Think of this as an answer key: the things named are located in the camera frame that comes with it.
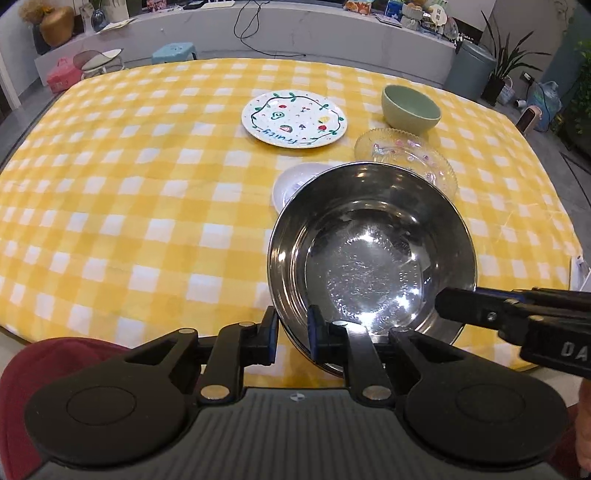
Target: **green vine pattern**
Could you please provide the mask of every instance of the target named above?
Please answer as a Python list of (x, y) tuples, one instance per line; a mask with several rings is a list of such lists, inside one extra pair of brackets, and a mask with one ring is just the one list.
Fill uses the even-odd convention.
[(269, 105), (269, 102), (271, 100), (275, 100), (277, 98), (280, 98), (282, 100), (289, 100), (290, 102), (295, 102), (298, 98), (303, 98), (306, 100), (310, 100), (311, 102), (314, 102), (316, 105), (318, 105), (320, 107), (320, 110), (328, 110), (329, 112), (334, 113), (337, 116), (337, 121), (339, 123), (339, 126), (334, 129), (334, 130), (328, 130), (324, 135), (321, 135), (319, 137), (310, 137), (310, 140), (312, 140), (311, 142), (299, 142), (300, 145), (312, 145), (312, 143), (315, 143), (316, 141), (320, 140), (321, 138), (324, 138), (328, 135), (336, 135), (337, 132), (340, 130), (340, 127), (342, 126), (341, 122), (343, 122), (345, 119), (343, 117), (341, 117), (339, 115), (338, 112), (335, 112), (334, 110), (330, 110), (329, 109), (329, 104), (328, 103), (324, 103), (321, 104), (320, 102), (318, 102), (317, 100), (314, 100), (313, 98), (310, 97), (306, 97), (303, 95), (296, 95), (293, 92), (289, 92), (289, 96), (287, 97), (282, 97), (281, 95), (279, 95), (278, 93), (274, 92), (273, 93), (273, 97), (269, 98), (263, 106), (257, 106), (255, 107), (255, 112), (251, 115), (251, 123), (252, 123), (252, 127), (255, 128), (256, 130), (258, 130), (259, 132), (262, 132), (263, 129), (261, 127), (259, 127), (256, 123), (255, 123), (255, 115), (260, 112), (261, 110), (263, 110), (265, 107), (270, 108), (271, 106)]

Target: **pink box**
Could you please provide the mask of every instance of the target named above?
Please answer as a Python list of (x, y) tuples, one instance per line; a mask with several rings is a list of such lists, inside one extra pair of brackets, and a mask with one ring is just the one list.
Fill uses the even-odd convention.
[(72, 59), (61, 58), (47, 74), (52, 93), (59, 93), (75, 85), (82, 78), (82, 71), (74, 67)]

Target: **decorated plate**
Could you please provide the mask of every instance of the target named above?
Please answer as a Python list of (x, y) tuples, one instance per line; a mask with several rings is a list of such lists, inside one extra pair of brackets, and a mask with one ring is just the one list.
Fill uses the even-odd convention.
[(242, 111), (242, 125), (253, 137), (285, 148), (329, 145), (347, 130), (339, 107), (302, 90), (276, 90), (254, 98)]
[(452, 201), (456, 195), (457, 180), (452, 166), (424, 138), (393, 128), (365, 132), (355, 144), (355, 161), (372, 160), (420, 175)]

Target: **electric outlet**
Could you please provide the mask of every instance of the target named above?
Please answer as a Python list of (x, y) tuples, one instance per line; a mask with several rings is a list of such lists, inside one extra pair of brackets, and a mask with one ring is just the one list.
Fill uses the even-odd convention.
[(527, 72), (521, 73), (521, 80), (527, 82), (529, 85), (532, 85), (535, 82), (535, 79)]

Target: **embossed glass plate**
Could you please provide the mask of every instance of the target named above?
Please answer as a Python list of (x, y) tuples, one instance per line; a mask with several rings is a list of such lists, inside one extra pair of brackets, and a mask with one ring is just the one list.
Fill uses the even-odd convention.
[(389, 163), (416, 173), (453, 201), (456, 174), (449, 162), (427, 140), (393, 128), (365, 132), (355, 143), (355, 161)]

